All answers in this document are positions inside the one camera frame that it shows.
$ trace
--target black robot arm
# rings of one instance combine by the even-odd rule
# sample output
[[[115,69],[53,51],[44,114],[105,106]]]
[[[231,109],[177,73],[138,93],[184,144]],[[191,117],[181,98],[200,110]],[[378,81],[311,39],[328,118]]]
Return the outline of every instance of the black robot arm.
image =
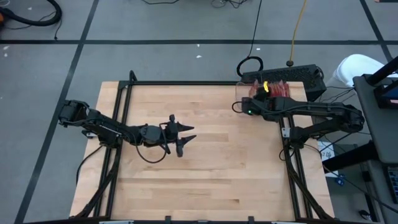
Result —
[[[183,156],[184,145],[196,137],[179,139],[179,132],[188,131],[194,127],[176,123],[174,115],[170,115],[168,122],[158,126],[148,124],[126,126],[97,110],[90,109],[87,103],[76,100],[65,100],[58,119],[64,127],[81,126],[85,129],[82,131],[83,134],[87,131],[96,134],[102,146],[115,148],[123,139],[134,146],[160,146],[167,154],[170,154],[168,143],[175,143],[178,157]]]
[[[289,138],[293,147],[303,148],[308,138],[319,137],[335,131],[356,133],[363,129],[362,112],[354,106],[342,103],[312,103],[295,101],[289,97],[242,98],[242,111],[249,115],[261,115],[267,121],[279,121],[292,115],[307,115],[323,118],[323,122],[301,128],[284,128],[284,138]]]

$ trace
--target black metal frame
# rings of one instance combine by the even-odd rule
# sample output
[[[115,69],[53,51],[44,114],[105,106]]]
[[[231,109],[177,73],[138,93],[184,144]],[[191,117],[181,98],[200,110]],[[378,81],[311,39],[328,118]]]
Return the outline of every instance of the black metal frame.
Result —
[[[134,85],[227,85],[227,86],[233,86],[236,85],[236,81],[137,81],[137,78],[135,77],[134,73],[131,71],[130,72],[130,79],[128,81],[119,81],[118,85],[118,92],[116,93],[116,102],[114,105],[114,111],[113,111],[113,119],[117,119],[119,109],[120,109],[120,104],[121,104],[121,96],[123,93],[123,90],[127,87],[127,93],[126,93],[126,100],[124,102],[124,107],[123,107],[123,115],[122,115],[122,123],[125,124],[127,120],[127,113],[129,111],[129,105],[130,105],[130,99],[131,99],[131,94],[132,94],[132,87]],[[288,118],[289,121],[289,127],[294,127],[294,120],[292,117]],[[285,122],[283,119],[279,121],[280,128],[285,127]],[[284,150],[284,156],[285,156],[285,162],[286,165],[288,166],[288,163],[292,162],[292,159],[289,154],[289,149],[290,149],[290,144],[287,139],[282,138],[282,144]],[[109,178],[110,172],[108,173],[108,168],[109,168],[109,163],[110,163],[110,158],[111,158],[111,153],[113,149],[107,148],[105,152],[105,157],[104,157],[104,162],[103,162],[103,167],[101,171],[101,179],[100,179],[100,186],[106,182],[106,179]],[[110,181],[110,188],[109,188],[109,194],[108,194],[108,201],[106,203],[106,213],[105,216],[100,216],[100,211],[101,211],[101,206],[102,206],[102,194],[100,195],[100,198],[98,202],[95,205],[94,208],[94,213],[93,217],[83,217],[83,218],[70,218],[68,220],[53,220],[53,221],[48,221],[48,222],[35,222],[35,223],[99,223],[99,222],[105,222],[105,221],[112,221],[111,220],[111,214],[112,214],[112,208],[113,208],[113,200],[114,200],[114,195],[116,191],[116,182],[118,179],[118,171],[119,171],[119,163],[120,163],[120,158],[121,158],[121,150],[122,150],[122,144],[120,147],[114,149],[116,151],[115,157],[114,157],[114,164],[117,164],[116,169],[113,170],[113,178]],[[303,169],[303,164],[302,164],[302,159],[300,155],[300,150],[295,150],[295,160],[297,163],[297,172],[300,177],[300,180],[304,183],[304,186],[306,185],[305,181],[305,173]],[[296,183],[294,182],[293,178],[288,175],[289,178],[289,187],[290,187],[290,194],[292,197],[292,206],[294,210],[294,217],[295,221],[289,221],[291,223],[299,222],[299,223],[324,223],[324,224],[355,224],[355,222],[344,222],[344,221],[339,221],[339,220],[320,220],[313,218],[312,215],[312,208],[308,202],[308,200],[303,197],[303,202],[305,205],[305,213],[306,213],[306,218],[301,217],[300,214],[300,205],[299,205],[299,200],[297,198],[297,190],[296,190]],[[226,224],[226,223],[234,223],[234,224],[268,224],[268,223],[275,223],[275,222],[257,222],[254,220],[254,217],[248,217],[247,221],[202,221],[202,220],[194,220],[194,221],[172,221],[172,217],[166,216],[165,220],[134,220],[134,223],[136,224],[146,224],[146,223],[159,223],[159,224],[172,224],[172,223],[178,223],[178,224],[192,224],[192,223],[208,223],[208,224]]]

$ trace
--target wooden tabletop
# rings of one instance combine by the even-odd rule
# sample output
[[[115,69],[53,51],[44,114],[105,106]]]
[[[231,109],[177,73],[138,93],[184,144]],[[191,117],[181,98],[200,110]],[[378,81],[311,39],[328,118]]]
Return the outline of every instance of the wooden tabletop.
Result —
[[[117,85],[104,82],[99,93],[96,109],[109,117]],[[306,100],[302,83],[289,85],[293,99]],[[112,219],[164,220],[171,215],[173,220],[294,220],[285,162],[278,157],[279,125],[234,113],[234,101],[235,86],[134,86],[127,125],[158,125],[174,114],[176,121],[195,127],[181,136],[197,137],[185,146],[182,158],[171,144],[172,154],[158,164],[144,162],[135,147],[123,144]],[[309,116],[294,120],[296,126],[312,125]],[[307,144],[317,147],[316,140]],[[88,140],[85,156],[97,147],[97,139]],[[159,147],[139,149],[153,161],[164,153]],[[80,212],[98,188],[104,152],[83,165],[71,215]],[[309,191],[333,216],[319,153],[309,147],[301,153]],[[102,214],[107,198],[105,193]],[[300,204],[305,217],[302,200]]]

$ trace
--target gray floor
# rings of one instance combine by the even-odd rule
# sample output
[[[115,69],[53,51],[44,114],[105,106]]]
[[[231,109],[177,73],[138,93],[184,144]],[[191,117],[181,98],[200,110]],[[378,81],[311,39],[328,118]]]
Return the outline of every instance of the gray floor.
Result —
[[[251,39],[259,4],[258,0],[251,0],[239,9],[230,5],[215,9],[210,0],[153,6],[138,0],[57,2],[63,9],[59,43],[52,42],[56,25],[0,31],[1,223],[13,223],[17,217],[67,77],[73,77],[67,98],[86,101],[92,107],[101,82],[125,80],[130,70],[140,80],[238,80],[235,67],[247,56],[250,45],[238,41],[225,44],[225,40]],[[391,40],[389,53],[383,52],[383,42],[375,35],[360,0],[308,0],[297,40],[320,41],[297,42],[295,65],[315,63],[323,69],[327,81],[351,54],[364,54],[382,63],[387,62],[388,54],[397,56],[398,3],[366,3],[382,38]],[[298,0],[263,0],[256,40],[269,41],[255,44],[252,54],[263,58],[265,69],[285,66],[301,6],[302,1]],[[35,20],[53,11],[41,0],[11,0],[8,7]],[[95,14],[85,35],[83,30],[91,10]],[[23,24],[9,21],[6,26]],[[180,44],[161,40],[191,41]],[[344,40],[364,41],[345,45]],[[73,59],[78,60],[76,67]],[[253,71],[257,66],[248,63],[243,70]],[[328,90],[325,97],[335,93]],[[358,104],[355,97],[349,102]],[[340,136],[336,133],[330,139]],[[368,140],[367,135],[355,134],[343,143],[362,144]],[[68,217],[75,172],[83,159],[85,144],[79,130],[56,127],[25,222]],[[352,189],[344,190],[346,186],[336,190],[333,181],[329,186],[338,217],[361,221],[356,214],[364,206],[361,195],[352,196]]]

